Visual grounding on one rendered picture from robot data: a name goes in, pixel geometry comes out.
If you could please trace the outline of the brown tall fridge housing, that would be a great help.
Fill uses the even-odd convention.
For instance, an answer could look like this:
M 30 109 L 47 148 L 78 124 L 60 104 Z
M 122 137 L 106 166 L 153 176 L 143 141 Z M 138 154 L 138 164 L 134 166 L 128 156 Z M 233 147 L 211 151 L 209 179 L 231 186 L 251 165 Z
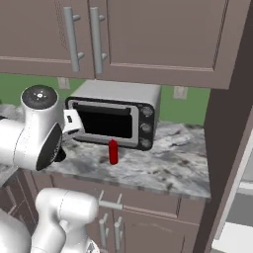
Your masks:
M 210 253 L 221 215 L 253 128 L 253 0 L 227 90 L 211 90 L 205 120 L 211 200 L 193 253 Z

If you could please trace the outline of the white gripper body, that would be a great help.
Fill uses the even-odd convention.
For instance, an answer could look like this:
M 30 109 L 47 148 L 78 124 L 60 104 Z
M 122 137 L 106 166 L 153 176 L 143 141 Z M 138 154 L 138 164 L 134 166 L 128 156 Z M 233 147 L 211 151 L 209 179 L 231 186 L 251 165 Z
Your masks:
M 75 134 L 84 128 L 81 118 L 76 111 L 64 112 L 64 132 L 68 135 Z

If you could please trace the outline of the silver toaster oven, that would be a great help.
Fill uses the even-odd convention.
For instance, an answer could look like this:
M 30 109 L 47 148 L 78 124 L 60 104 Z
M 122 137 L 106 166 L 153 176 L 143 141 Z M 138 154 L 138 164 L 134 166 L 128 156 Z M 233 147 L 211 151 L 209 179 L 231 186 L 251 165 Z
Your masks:
M 161 86 L 86 80 L 65 99 L 77 111 L 84 128 L 74 137 L 81 142 L 149 150 L 160 115 Z

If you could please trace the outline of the wide brown wall cupboard door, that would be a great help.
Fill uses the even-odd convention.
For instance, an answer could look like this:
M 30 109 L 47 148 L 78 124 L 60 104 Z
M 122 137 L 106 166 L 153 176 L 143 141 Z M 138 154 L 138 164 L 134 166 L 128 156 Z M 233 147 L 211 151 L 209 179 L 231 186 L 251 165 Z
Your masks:
M 227 89 L 251 0 L 89 0 L 102 80 Z

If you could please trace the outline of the brown drawer front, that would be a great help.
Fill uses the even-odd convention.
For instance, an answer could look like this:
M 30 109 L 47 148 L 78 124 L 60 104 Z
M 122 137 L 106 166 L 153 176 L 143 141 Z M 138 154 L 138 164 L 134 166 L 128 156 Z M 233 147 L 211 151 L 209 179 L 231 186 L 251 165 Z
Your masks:
M 181 204 L 179 197 L 127 189 L 74 175 L 53 173 L 52 184 L 57 188 L 87 192 L 97 198 L 104 193 L 103 201 L 116 203 L 120 200 L 125 210 L 143 211 L 173 218 L 178 216 Z

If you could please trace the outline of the white wall socket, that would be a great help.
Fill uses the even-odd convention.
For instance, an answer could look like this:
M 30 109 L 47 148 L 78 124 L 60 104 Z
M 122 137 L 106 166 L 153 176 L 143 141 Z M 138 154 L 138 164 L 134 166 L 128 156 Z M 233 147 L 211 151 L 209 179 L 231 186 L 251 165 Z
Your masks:
M 58 77 L 57 78 L 58 88 L 59 89 L 69 89 L 69 79 L 65 77 Z
M 174 87 L 174 99 L 182 99 L 185 100 L 188 95 L 188 88 L 183 86 L 175 86 Z

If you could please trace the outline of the brown base cupboard door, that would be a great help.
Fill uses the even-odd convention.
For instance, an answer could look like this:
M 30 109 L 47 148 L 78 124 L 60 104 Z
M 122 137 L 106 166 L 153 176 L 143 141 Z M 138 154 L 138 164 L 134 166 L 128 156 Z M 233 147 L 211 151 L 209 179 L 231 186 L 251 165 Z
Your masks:
M 101 237 L 100 220 L 105 217 L 105 229 L 108 231 L 105 239 Z M 93 222 L 86 225 L 86 231 L 88 236 L 97 244 L 101 253 L 115 253 L 114 242 L 114 221 L 113 211 L 110 209 L 99 208 L 98 216 Z
M 114 211 L 123 218 L 121 253 L 182 253 L 185 235 L 176 221 L 133 211 Z

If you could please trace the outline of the red ketchup bottle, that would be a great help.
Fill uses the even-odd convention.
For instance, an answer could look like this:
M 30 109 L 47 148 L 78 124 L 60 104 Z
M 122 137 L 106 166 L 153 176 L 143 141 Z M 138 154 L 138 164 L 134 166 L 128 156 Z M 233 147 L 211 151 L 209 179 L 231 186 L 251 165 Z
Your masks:
M 113 139 L 109 141 L 109 160 L 112 165 L 119 162 L 118 143 Z

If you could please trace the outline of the grey fridge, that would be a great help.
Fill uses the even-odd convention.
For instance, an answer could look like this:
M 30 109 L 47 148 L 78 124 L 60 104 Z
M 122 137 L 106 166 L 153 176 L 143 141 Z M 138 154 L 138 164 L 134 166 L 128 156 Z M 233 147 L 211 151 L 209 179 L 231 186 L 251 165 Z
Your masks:
M 211 253 L 253 253 L 253 130 L 212 242 Z

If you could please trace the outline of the dark brown corner cupboard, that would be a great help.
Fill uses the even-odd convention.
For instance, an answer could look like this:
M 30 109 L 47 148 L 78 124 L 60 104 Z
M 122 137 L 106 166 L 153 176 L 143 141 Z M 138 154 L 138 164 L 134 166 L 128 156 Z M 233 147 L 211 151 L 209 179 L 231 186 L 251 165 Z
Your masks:
M 0 187 L 0 209 L 21 221 L 30 234 L 34 233 L 38 214 L 29 184 L 21 169 Z

